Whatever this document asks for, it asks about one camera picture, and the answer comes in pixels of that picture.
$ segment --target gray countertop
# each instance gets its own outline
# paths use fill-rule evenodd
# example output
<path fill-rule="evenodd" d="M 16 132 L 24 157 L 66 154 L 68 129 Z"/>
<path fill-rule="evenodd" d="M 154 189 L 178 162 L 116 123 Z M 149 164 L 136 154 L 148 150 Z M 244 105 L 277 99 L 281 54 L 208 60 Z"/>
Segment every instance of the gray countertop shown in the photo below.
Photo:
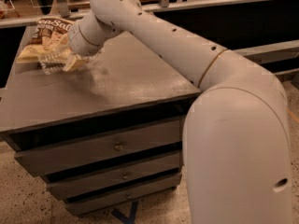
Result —
<path fill-rule="evenodd" d="M 21 48 L 34 27 L 27 27 Z M 198 94 L 182 75 L 136 38 L 106 42 L 92 63 L 71 73 L 44 75 L 37 63 L 14 63 L 0 102 L 0 133 L 49 126 L 178 100 Z"/>

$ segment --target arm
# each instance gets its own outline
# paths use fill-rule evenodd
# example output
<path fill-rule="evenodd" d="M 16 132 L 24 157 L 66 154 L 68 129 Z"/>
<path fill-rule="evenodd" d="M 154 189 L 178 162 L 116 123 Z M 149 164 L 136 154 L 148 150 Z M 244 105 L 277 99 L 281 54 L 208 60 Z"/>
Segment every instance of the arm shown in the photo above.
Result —
<path fill-rule="evenodd" d="M 143 11 L 136 0 L 91 0 L 70 30 L 93 55 L 128 31 L 204 92 L 184 125 L 192 223 L 291 224 L 286 94 L 274 75 L 226 48 Z"/>

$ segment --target drawer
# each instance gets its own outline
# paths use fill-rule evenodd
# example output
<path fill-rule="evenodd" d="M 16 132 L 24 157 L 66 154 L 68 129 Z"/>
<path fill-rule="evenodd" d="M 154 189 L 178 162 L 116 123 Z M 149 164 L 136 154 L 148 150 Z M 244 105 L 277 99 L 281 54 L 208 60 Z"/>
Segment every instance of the drawer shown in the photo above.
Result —
<path fill-rule="evenodd" d="M 180 183 L 181 173 L 168 175 L 159 179 L 154 179 L 148 183 L 134 186 L 128 189 L 122 189 L 117 192 L 109 193 L 105 196 L 94 197 L 75 203 L 65 205 L 66 210 L 72 215 L 78 216 L 97 209 L 105 208 L 116 203 L 123 203 L 140 198 L 157 191 L 172 188 Z"/>
<path fill-rule="evenodd" d="M 75 176 L 64 181 L 50 183 L 47 185 L 47 190 L 58 200 L 64 200 L 97 189 L 130 182 L 143 176 L 179 168 L 180 165 L 180 151 L 178 150 L 138 162 L 128 162 L 112 170 L 107 168 L 85 176 Z"/>
<path fill-rule="evenodd" d="M 15 154 L 32 176 L 48 175 L 180 141 L 179 118 L 130 131 L 93 135 Z"/>

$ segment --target speckled floor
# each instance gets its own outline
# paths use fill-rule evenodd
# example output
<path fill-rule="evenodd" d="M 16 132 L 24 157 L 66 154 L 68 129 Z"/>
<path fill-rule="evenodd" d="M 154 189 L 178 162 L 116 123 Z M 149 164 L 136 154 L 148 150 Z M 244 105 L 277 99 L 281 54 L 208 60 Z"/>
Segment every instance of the speckled floor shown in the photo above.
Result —
<path fill-rule="evenodd" d="M 299 90 L 290 81 L 283 83 L 288 93 L 293 168 L 293 218 L 299 223 Z M 45 189 L 43 181 L 29 176 L 13 159 L 14 152 L 0 142 L 0 223 L 115 223 L 115 224 L 188 224 L 191 223 L 185 175 L 176 190 L 165 190 L 138 201 L 135 221 L 128 219 L 131 203 L 93 212 L 84 217 L 73 217 L 64 205 Z"/>

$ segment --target drawer unit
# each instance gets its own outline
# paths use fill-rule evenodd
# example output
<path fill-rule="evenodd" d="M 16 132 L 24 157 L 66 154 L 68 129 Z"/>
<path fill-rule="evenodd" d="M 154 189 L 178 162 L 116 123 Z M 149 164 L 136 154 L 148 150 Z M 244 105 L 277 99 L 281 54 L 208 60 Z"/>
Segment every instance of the drawer unit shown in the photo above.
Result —
<path fill-rule="evenodd" d="M 99 195 L 92 198 L 79 200 L 68 203 L 66 209 L 73 215 L 79 216 L 98 208 L 111 206 L 115 203 L 123 203 L 140 198 L 150 193 L 158 192 L 163 189 L 176 187 L 180 183 L 181 173 L 167 175 L 149 182 L 131 186 L 125 189 L 108 193 L 107 195 Z"/>
<path fill-rule="evenodd" d="M 130 161 L 113 168 L 106 168 L 85 175 L 76 175 L 63 181 L 47 184 L 47 190 L 58 200 L 65 200 L 83 193 L 123 184 L 138 178 L 179 168 L 179 150 L 139 161 Z"/>
<path fill-rule="evenodd" d="M 15 160 L 73 215 L 177 186 L 183 119 L 200 93 L 127 33 L 94 62 L 51 76 L 14 63 L 0 102 Z"/>
<path fill-rule="evenodd" d="M 99 137 L 87 136 L 33 148 L 17 152 L 15 159 L 32 176 L 40 176 L 178 141 L 179 118 L 127 132 L 118 131 L 111 135 L 101 133 Z"/>

